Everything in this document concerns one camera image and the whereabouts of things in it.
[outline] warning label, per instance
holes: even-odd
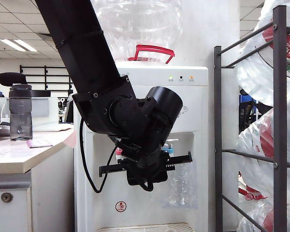
[[[126,208],[127,204],[125,202],[117,202],[115,205],[115,209],[120,213],[124,212]]]

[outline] control panel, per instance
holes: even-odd
[[[116,64],[121,76],[128,75],[132,85],[207,86],[206,67],[137,66],[130,62]]]

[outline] black robotic arm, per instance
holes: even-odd
[[[100,176],[127,171],[130,185],[152,191],[174,164],[191,162],[190,154],[170,158],[161,151],[182,100],[165,87],[151,88],[145,99],[135,97],[128,76],[118,73],[90,1],[36,3],[77,90],[73,100],[82,119],[92,131],[107,134],[126,157],[100,167]]]

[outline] white water dispenser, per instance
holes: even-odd
[[[183,108],[169,139],[174,156],[192,154],[193,162],[176,165],[168,180],[155,183],[152,192],[127,183],[126,173],[108,175],[102,193],[95,193],[84,173],[79,143],[75,149],[76,224],[79,232],[160,231],[208,232],[209,147],[208,70],[205,67],[116,64],[128,75],[137,98],[144,98],[153,86],[175,91]],[[75,110],[75,127],[80,116]],[[101,185],[99,167],[106,164],[114,144],[106,135],[84,129],[87,165],[93,181]]]

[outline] ceiling light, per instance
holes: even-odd
[[[31,52],[37,52],[37,50],[35,50],[33,47],[31,47],[29,44],[25,43],[22,40],[14,40],[16,43],[22,45],[23,47],[25,47],[26,49],[28,49]]]
[[[6,43],[7,45],[11,46],[12,48],[15,48],[18,51],[25,52],[26,50],[24,48],[21,48],[17,44],[13,43],[12,41],[9,40],[1,40],[2,42]]]

